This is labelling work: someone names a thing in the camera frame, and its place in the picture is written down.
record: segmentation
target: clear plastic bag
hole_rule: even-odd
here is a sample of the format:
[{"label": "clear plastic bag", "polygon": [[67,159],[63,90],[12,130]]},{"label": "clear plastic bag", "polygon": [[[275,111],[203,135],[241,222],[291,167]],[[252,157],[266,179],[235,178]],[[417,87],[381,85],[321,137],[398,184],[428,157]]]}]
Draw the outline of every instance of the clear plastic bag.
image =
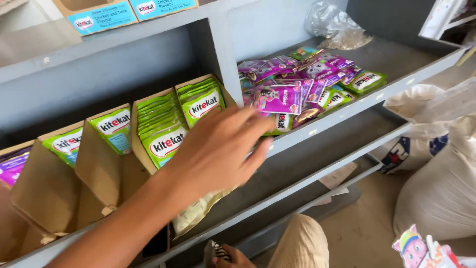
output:
[{"label": "clear plastic bag", "polygon": [[347,13],[327,0],[312,4],[305,26],[309,33],[326,38],[320,45],[323,48],[350,50],[372,40]]}]

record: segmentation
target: person's leg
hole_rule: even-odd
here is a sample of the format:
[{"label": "person's leg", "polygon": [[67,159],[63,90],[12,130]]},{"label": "person's leg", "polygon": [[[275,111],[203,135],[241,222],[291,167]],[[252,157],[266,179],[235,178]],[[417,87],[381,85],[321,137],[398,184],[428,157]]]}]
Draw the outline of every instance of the person's leg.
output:
[{"label": "person's leg", "polygon": [[319,223],[306,215],[293,215],[268,268],[328,267],[327,239]]}]

